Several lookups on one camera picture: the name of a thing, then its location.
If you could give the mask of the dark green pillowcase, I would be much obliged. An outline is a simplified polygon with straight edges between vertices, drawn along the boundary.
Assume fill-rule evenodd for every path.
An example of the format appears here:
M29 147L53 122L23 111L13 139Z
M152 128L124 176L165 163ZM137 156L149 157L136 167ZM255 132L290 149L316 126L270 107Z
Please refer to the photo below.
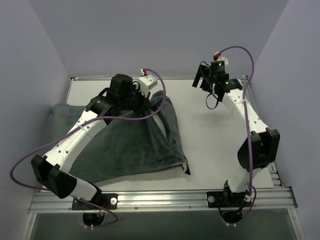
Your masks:
M190 174L172 100L155 92L149 103L161 111L146 120L112 120L88 143L69 174L92 183L180 167Z

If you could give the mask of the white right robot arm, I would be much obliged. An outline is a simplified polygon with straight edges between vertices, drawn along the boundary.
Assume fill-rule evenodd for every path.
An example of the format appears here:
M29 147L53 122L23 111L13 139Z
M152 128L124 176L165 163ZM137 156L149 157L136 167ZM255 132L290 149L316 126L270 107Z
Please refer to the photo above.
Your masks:
M232 207L240 201L240 193L252 190L257 174L276 160L280 133L261 120L245 97L246 88L240 80L229 77L223 60L200 63L192 86L223 103L245 132L246 138L237 151L239 166L226 180L228 190L222 193L223 203Z

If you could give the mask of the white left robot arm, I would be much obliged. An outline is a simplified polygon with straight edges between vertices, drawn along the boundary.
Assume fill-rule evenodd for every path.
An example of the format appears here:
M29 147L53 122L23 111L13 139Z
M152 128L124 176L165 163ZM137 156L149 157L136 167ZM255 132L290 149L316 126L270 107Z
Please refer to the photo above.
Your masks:
M112 77L109 87L92 98L77 122L43 156L35 155L31 166L37 181L60 199L68 196L83 199L90 210L100 206L100 189L89 181L82 180L69 172L77 157L88 143L122 111L133 111L142 116L149 107L150 91L157 85L151 75L133 80L125 74Z

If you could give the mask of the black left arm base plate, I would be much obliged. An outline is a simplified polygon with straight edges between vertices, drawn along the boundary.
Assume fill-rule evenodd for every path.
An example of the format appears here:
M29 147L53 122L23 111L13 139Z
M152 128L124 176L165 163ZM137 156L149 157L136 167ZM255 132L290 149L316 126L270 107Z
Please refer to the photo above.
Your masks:
M75 211L88 211L88 210L98 210L97 207L93 206L95 204L107 210L115 210L118 204L118 194L117 193L101 193L98 197L93 198L89 201L90 204L84 203L74 198L72 202L71 209Z

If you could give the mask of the aluminium right side rail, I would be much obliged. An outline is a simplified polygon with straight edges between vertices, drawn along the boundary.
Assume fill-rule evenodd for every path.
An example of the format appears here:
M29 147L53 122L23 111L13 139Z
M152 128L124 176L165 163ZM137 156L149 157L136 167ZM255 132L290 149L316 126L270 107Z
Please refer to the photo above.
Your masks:
M241 76L240 80L241 80L241 84L242 84L243 87L248 83L248 79L249 79L249 77L247 75ZM248 85L246 87L245 97L246 97L247 101L250 103L250 105L252 106L252 108L254 109L254 111L256 112L256 114L258 116L260 116L260 114L258 112L258 108L257 108L256 103L255 103L255 100L254 100L254 97L253 97L253 94L252 94L252 91L251 91L250 85ZM271 162L268 165L268 169L269 169L269 172L270 172L270 175L271 175L271 179L272 179L272 182L273 182L273 187L274 188L276 188L276 187L283 188L284 185L281 183L281 180L280 180L280 177L279 177L279 173L278 173L278 170L277 170L277 166L276 166L276 162L275 161Z

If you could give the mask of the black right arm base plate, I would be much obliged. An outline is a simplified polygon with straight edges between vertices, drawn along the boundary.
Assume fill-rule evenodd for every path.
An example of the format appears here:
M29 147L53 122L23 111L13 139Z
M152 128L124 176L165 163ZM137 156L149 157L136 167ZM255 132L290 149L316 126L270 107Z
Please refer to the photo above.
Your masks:
M209 208L241 208L249 207L252 203L247 191L232 193L229 191L208 191L206 193Z

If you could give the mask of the aluminium front frame rail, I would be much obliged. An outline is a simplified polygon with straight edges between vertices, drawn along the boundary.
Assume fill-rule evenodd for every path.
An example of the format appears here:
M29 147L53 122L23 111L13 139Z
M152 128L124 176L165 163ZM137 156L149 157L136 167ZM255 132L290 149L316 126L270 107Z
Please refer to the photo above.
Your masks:
M124 212L176 212L213 211L208 204L216 201L214 190L178 191L120 191L117 193L114 213ZM74 209L72 197L59 199L53 193L39 192L32 197L29 213L97 213L99 210ZM291 209L298 206L291 188L259 188L256 190L255 209Z

